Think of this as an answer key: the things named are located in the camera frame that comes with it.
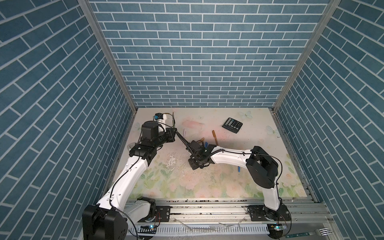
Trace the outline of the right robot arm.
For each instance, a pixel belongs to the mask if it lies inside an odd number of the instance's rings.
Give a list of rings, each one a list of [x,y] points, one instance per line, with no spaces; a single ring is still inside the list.
[[[290,221],[291,214],[282,203],[278,192],[279,164],[277,158],[259,146],[251,150],[226,149],[216,145],[204,147],[196,141],[186,144],[191,154],[189,164],[193,170],[210,164],[228,164],[248,170],[253,181],[262,189],[264,206],[262,214],[269,221]]]

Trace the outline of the green pen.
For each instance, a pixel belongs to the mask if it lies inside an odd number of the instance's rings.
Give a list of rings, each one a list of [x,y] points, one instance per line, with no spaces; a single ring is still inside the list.
[[[174,113],[172,113],[172,121],[173,121],[173,128],[175,128],[176,126],[176,121],[175,121],[175,116],[174,116]]]

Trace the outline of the brown pen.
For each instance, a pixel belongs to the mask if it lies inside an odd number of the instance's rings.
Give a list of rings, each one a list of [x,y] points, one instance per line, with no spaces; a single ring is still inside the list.
[[[216,145],[218,146],[219,143],[218,143],[218,139],[217,139],[217,135],[216,135],[215,130],[212,130],[212,135],[213,135],[213,137],[214,137],[214,140],[215,140]]]

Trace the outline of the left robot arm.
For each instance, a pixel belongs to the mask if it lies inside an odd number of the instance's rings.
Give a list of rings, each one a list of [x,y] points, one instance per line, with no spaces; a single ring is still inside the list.
[[[125,213],[126,202],[137,181],[165,143],[173,143],[177,129],[164,122],[147,121],[142,125],[138,142],[131,148],[123,171],[106,194],[82,214],[85,240],[123,240],[140,220],[152,219],[156,201],[139,198]]]

